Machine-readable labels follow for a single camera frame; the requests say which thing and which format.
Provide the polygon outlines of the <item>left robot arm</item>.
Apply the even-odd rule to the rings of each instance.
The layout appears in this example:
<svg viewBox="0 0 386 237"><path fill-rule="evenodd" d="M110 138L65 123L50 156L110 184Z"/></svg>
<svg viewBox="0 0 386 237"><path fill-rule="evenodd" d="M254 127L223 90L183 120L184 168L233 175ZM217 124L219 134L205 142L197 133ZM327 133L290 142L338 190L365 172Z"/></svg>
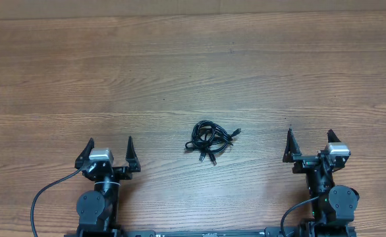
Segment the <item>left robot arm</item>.
<svg viewBox="0 0 386 237"><path fill-rule="evenodd" d="M91 138L75 160L74 167L94 182L94 189L84 192L76 203L79 216L77 236L124 236L117 224L120 181L131 180L134 172L141 171L132 137L126 149L127 166L115 167L109 148L95 148Z"/></svg>

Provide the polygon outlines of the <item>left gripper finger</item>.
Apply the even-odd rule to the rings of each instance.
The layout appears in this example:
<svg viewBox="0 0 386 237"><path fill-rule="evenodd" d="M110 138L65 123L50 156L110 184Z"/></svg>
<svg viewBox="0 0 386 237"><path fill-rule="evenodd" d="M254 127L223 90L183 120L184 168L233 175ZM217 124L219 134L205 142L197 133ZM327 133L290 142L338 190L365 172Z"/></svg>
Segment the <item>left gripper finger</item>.
<svg viewBox="0 0 386 237"><path fill-rule="evenodd" d="M80 155L76 158L74 162L74 167L76 169L81 169L86 161L89 161L89 155L91 150L94 148L94 139L90 138L86 147L80 153Z"/></svg>
<svg viewBox="0 0 386 237"><path fill-rule="evenodd" d="M131 136L128 137L128 144L126 149L126 162L128 163L128 169L131 172L140 172L141 165L134 149L134 143Z"/></svg>

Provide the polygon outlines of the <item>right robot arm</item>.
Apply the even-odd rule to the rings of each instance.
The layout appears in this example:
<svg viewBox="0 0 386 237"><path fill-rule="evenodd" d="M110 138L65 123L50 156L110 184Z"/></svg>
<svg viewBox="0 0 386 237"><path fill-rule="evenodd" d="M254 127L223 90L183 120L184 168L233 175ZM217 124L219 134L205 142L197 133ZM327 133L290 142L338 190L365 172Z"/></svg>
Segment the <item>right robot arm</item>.
<svg viewBox="0 0 386 237"><path fill-rule="evenodd" d="M281 218L282 236L355 236L354 212L359 193L348 186L336 185L333 174L345 167L351 152L333 130L327 132L327 145L316 155L303 155L290 128L287 133L284 163L292 163L294 174L305 174L310 198L288 209ZM303 219L296 228L288 230L285 219L306 204L312 206L312 218Z"/></svg>

